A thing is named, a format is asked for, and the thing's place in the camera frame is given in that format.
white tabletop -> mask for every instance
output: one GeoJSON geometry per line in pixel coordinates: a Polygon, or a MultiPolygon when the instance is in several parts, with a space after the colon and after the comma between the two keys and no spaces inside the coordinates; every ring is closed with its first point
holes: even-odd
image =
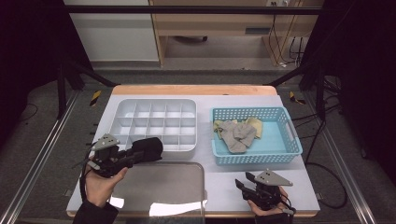
{"type": "MultiPolygon", "coordinates": [[[[292,187],[284,187],[284,189],[289,194],[292,206],[297,210],[297,217],[312,217],[320,210],[316,194],[312,188],[301,156],[294,158],[289,164],[216,165],[211,146],[213,131],[209,115],[210,109],[212,107],[227,106],[283,106],[279,96],[111,95],[94,139],[97,140],[105,133],[109,133],[118,104],[125,99],[192,99],[195,101],[197,105],[198,141],[194,156],[188,161],[200,163],[205,170],[205,190],[207,194],[206,217],[253,217],[248,203],[242,199],[241,190],[235,186],[234,180],[238,179],[246,187],[254,189],[254,184],[246,180],[245,172],[258,175],[267,168],[293,183],[292,187]]],[[[69,215],[73,216],[80,204],[81,199],[77,185],[66,211],[69,215]]]]}

hand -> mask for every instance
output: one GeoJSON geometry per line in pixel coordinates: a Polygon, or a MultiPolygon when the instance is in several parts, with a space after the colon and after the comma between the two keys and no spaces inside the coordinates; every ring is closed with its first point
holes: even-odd
{"type": "Polygon", "coordinates": [[[128,168],[124,167],[118,174],[110,178],[99,176],[94,171],[91,171],[91,167],[89,165],[87,165],[87,170],[88,173],[85,177],[87,200],[90,203],[103,208],[106,205],[106,201],[113,193],[114,187],[116,187],[117,183],[125,177],[128,168]]]}
{"type": "MultiPolygon", "coordinates": [[[[286,202],[287,197],[288,197],[288,193],[286,193],[286,191],[282,187],[279,187],[279,190],[280,190],[280,193],[282,194],[282,196],[281,196],[282,197],[282,201],[286,202]]],[[[247,203],[250,206],[251,211],[254,214],[256,214],[256,216],[259,216],[259,217],[280,214],[280,213],[283,213],[283,209],[287,208],[285,204],[279,203],[275,208],[270,209],[268,211],[263,211],[253,201],[247,200],[247,203]]]]}

blue plastic basket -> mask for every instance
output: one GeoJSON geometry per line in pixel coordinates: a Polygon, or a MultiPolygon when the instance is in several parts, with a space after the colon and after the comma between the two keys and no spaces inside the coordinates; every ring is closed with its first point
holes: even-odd
{"type": "Polygon", "coordinates": [[[285,107],[212,108],[210,121],[262,121],[262,138],[254,139],[243,154],[233,154],[217,133],[213,133],[212,149],[217,165],[289,163],[301,155],[303,148],[285,107]]]}

wall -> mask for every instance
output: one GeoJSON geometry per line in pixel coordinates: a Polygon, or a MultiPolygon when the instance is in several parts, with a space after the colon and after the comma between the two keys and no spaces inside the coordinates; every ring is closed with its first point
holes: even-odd
{"type": "MultiPolygon", "coordinates": [[[[66,5],[147,6],[147,0],[64,0],[66,5]]],[[[93,66],[158,62],[149,14],[70,14],[93,66]]]]}

white plastic tray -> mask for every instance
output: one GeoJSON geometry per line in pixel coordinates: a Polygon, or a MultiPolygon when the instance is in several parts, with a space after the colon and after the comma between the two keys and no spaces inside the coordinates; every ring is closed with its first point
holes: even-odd
{"type": "Polygon", "coordinates": [[[196,103],[189,99],[126,99],[119,103],[109,133],[120,140],[120,149],[158,137],[164,159],[190,159],[197,143],[196,115],[196,103]]]}

